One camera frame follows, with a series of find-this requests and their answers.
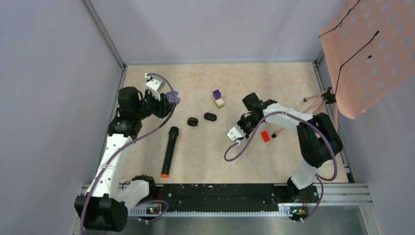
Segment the red block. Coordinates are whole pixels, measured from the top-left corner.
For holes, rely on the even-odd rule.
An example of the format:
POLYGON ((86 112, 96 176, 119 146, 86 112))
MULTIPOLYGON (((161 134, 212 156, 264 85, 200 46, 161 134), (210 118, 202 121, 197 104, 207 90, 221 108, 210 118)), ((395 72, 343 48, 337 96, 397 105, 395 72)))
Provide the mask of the red block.
POLYGON ((268 135, 267 131, 262 131, 260 134, 261 134, 261 137, 262 137, 264 142, 269 142, 271 140, 271 138, 268 135))

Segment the silver lilac oval case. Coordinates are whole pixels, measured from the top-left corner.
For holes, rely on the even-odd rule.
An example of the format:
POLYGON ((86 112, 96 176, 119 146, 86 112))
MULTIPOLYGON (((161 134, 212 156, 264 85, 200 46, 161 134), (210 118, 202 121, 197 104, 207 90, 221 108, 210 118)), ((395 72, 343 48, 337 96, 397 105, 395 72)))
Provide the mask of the silver lilac oval case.
POLYGON ((181 101, 181 99, 179 98, 179 92, 178 91, 169 91, 166 93, 166 98, 168 100, 168 102, 172 103, 172 104, 176 104, 178 105, 181 101))

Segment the oval black charging case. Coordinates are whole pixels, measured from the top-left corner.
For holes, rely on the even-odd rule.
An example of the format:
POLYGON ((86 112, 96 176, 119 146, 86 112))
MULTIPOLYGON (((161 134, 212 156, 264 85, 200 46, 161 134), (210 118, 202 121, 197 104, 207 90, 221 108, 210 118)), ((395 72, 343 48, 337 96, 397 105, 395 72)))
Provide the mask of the oval black charging case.
POLYGON ((213 113, 206 112, 206 113, 204 113, 204 119, 206 119, 208 121, 216 121, 217 120, 217 115, 213 114, 213 113))

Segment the small black earbud case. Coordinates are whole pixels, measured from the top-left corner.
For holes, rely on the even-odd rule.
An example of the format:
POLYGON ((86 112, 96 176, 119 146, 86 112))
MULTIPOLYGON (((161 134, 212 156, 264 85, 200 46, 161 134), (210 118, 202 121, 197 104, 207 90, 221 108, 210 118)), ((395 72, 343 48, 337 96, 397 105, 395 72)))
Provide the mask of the small black earbud case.
POLYGON ((196 127, 199 123, 199 120, 195 117, 189 117, 187 119, 187 125, 191 126, 191 127, 196 127))

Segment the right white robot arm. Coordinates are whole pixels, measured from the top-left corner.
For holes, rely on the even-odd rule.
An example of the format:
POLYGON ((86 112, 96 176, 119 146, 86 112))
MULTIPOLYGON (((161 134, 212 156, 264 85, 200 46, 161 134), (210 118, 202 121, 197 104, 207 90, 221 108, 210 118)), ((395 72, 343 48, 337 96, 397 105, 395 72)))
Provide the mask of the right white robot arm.
POLYGON ((296 134, 299 140, 302 161, 296 172, 288 179, 287 196, 294 202, 301 201, 315 179, 320 179, 319 168, 326 162, 334 165, 333 176, 337 177, 336 155, 343 149, 343 143, 335 130, 330 117, 325 113, 305 114, 286 108, 277 101, 262 101, 256 93, 242 100, 248 113, 228 131, 229 139, 240 144, 242 139, 251 141, 259 126, 266 122, 275 124, 296 134))

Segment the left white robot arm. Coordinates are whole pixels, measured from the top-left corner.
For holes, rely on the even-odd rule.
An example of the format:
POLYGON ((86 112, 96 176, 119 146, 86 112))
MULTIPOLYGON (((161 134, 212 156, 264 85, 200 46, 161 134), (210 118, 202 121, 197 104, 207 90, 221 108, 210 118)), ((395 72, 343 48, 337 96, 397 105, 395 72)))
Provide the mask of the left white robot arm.
POLYGON ((161 128, 139 136, 142 121, 156 116, 167 123, 180 101, 178 94, 171 90, 156 98, 150 89, 144 93, 135 87, 119 90, 117 115, 109 124, 105 151, 95 177, 86 193, 77 196, 74 202, 81 235, 85 230, 121 232, 130 210, 141 199, 155 200, 157 189, 146 180, 133 180, 126 192, 119 192, 120 178, 132 145, 161 128))

